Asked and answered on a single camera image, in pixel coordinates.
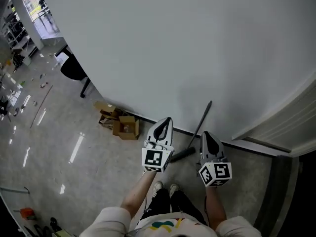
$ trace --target cardboard box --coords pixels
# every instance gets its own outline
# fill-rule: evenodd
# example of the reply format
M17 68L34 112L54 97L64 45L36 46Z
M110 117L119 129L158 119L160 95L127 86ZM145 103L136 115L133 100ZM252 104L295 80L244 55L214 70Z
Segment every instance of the cardboard box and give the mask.
M139 135L139 120L133 116L119 117L113 122L113 135L122 140L137 140Z
M119 116L123 116L124 114L127 115L124 110L106 102L96 101L94 103L94 107L97 108L101 113L99 124L110 130L113 129L113 122L118 120Z

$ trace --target black office chair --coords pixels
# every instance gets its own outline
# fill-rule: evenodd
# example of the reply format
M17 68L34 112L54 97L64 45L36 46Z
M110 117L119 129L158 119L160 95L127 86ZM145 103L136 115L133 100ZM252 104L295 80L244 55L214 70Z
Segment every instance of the black office chair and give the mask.
M60 55L61 52L64 52L69 58L65 61L63 66L61 67L60 71L63 73L66 77L72 79L72 80L82 80L85 77L88 77L82 67L80 66L79 62L75 58L75 56L67 50L68 45L64 45L58 52L55 53L55 56L57 57ZM87 89L89 83L91 82L90 78L87 78L87 81L85 81L85 84L82 88L82 91L80 93L80 97L84 98L84 92Z

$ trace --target gray floor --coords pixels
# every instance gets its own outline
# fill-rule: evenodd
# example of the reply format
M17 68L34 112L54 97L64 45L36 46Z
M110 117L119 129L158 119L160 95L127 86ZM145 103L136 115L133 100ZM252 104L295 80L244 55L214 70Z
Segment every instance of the gray floor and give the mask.
M52 16L49 18L51 23L45 16L42 16L41 19L43 23L39 18L37 18L34 20L34 25L42 40L62 37L62 34Z
M57 49L58 45L48 46L36 53L29 67L23 65L12 74L16 84L5 77L6 89L1 89L0 95L25 81L15 107L20 107L28 95L30 99L23 113L10 116L12 122L7 117L0 121L0 184L26 186L31 192L4 194L11 209L29 206L47 225L54 216L61 227L78 236L102 208L119 205L142 175L141 148L151 124L141 122L138 141L123 141L101 127L93 103L102 97L92 84L86 98L79 97L84 82L70 80L60 73L59 66L54 67L56 58L49 54ZM176 150L183 149L188 140L189 136L174 132L173 146ZM227 215L242 215L254 223L268 182L271 159L231 148L226 148L226 153L232 162L233 179L218 190ZM166 185L178 183L203 211L205 191L196 175L197 161L196 154L170 164L156 179ZM133 225L143 210L142 207ZM24 224L18 213L14 215Z

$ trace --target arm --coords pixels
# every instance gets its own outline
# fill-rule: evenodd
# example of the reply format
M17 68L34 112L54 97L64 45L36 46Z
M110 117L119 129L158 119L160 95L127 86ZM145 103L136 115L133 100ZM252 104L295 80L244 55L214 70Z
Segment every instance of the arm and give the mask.
M135 216L142 205L155 176L156 173L154 172L145 172L134 188L124 198L121 207L130 213L131 218Z
M209 225L214 231L220 223L227 219L215 187L206 187L206 211Z

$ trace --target white sneaker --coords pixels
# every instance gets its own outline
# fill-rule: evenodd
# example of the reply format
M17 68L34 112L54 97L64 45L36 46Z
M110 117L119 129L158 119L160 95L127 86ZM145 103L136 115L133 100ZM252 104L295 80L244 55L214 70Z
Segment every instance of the white sneaker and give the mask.
M153 196L152 196L152 198L154 198L156 196L156 194L157 194L157 191L159 191L162 188L163 188L162 182L156 182L154 184L154 187L153 187Z
M171 184L170 186L170 189L169 189L169 194L170 194L170 197L172 197L172 195L176 192L176 191L179 191L180 188L178 185L176 184Z

